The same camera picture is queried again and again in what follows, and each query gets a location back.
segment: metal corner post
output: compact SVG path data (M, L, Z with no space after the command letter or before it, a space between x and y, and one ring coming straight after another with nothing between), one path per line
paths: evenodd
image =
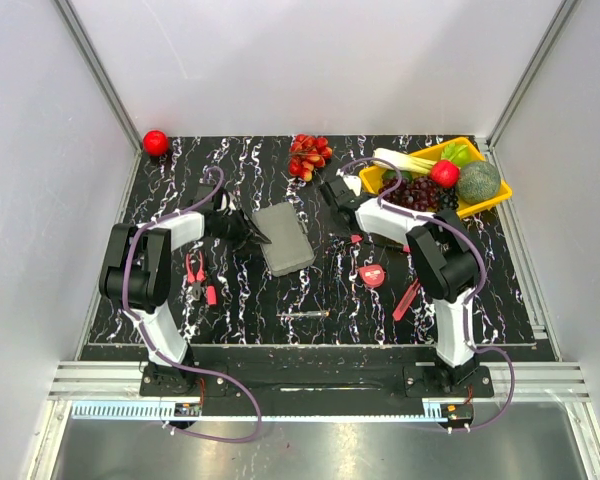
M498 140L500 140L500 137L511 120L511 117L513 117L513 114L517 110L518 105L520 105L522 98L529 89L533 79L540 70L540 67L542 67L542 64L549 55L549 52L551 52L556 40L560 36L560 33L564 30L564 27L567 25L571 15L579 3L580 0L562 0L560 3L560 6L556 10L556 13L551 19L547 30L540 40L540 44L533 53L527 68L522 74L522 77L516 85L513 93L511 94L511 97L507 102L507 106L504 108L500 118L496 122L496 125L493 127L491 134L487 137L487 142L490 147L495 147L495 145L498 143Z
M69 33L73 37L73 40L80 50L87 67L91 71L93 78L100 87L102 94L104 95L107 103L111 107L111 111L115 115L116 119L120 123L122 131L126 135L127 139L131 143L134 149L140 149L140 134L136 129L129 113L122 104L120 96L116 92L116 89L111 82L111 79L107 75L107 72L98 57L98 54L87 35L87 32L75 11L75 8L71 4L71 0L52 0L58 10L60 18L66 25Z

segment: gray box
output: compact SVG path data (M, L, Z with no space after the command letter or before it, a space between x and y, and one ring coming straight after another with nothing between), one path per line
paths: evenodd
M261 245L274 277L297 272L313 264L316 256L304 225L289 202L277 203L253 213L253 221L271 244Z

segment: yellow tray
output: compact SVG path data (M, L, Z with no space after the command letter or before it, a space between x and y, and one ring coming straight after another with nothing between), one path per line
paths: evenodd
M469 157L471 161L480 160L485 161L484 157L480 154L480 152L473 146L473 144L469 141L469 139L465 137L457 137L453 140L449 140L448 142L440 143L434 147L425 148L424 150L419 150L415 153L411 153L414 157L424 158L426 160L440 160L440 155L442 155L442 150L449 143L455 142L456 144L466 145L469 147ZM380 187L382 187L382 175L386 172L386 168L378 167L373 165L371 167L367 167L363 170L360 170L358 176L362 179L363 188L369 193L378 193ZM413 177L419 177L418 174L413 174ZM511 187L506 184L504 180L500 184L500 191L498 194L490 200L486 202L476 203L475 205L469 205L465 203L461 198L458 199L458 209L456 212L460 218L465 218L470 215L474 215L478 212L482 212L484 210L489 210L492 207L495 207L500 202L505 201L507 198L511 198L513 195L513 190Z

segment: reflective floor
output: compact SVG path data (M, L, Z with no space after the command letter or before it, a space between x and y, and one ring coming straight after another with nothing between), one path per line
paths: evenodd
M479 421L497 411L476 408ZM250 425L192 428L241 436ZM159 424L70 420L58 458L58 480L586 478L558 404L513 405L495 425L468 435L404 424L279 423L245 445L170 436Z

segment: cantaloupe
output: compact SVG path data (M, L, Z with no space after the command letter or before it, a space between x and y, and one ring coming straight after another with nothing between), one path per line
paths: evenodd
M487 162L472 162L460 169L456 184L460 198L470 205L495 197L500 190L500 173Z

